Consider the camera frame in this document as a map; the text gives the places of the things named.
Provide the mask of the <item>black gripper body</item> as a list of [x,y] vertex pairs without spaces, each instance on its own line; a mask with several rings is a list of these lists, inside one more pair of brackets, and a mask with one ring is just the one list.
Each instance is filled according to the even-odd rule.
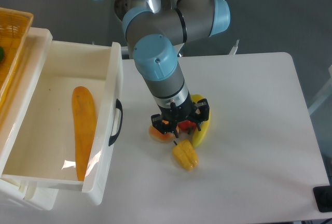
[[159,106],[161,115],[165,120],[176,120],[178,123],[188,120],[188,115],[191,112],[191,99],[186,99],[182,104],[176,105],[175,102],[171,102],[169,107]]

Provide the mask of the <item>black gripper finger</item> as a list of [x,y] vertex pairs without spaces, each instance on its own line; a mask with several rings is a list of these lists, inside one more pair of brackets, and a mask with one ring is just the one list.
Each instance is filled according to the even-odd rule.
[[178,138],[178,122],[176,120],[165,120],[163,115],[155,114],[151,116],[151,123],[161,134],[171,133]]
[[195,123],[198,131],[201,131],[201,124],[209,120],[209,103],[207,99],[203,98],[197,102],[192,102],[188,120]]

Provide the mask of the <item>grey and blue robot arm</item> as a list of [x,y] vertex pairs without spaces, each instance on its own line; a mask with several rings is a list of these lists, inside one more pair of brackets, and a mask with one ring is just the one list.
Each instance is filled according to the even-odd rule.
[[225,0],[175,2],[163,10],[161,0],[125,0],[121,17],[129,56],[160,109],[152,125],[162,134],[177,134],[185,120],[200,125],[210,114],[207,100],[192,101],[175,46],[224,32],[231,20]]

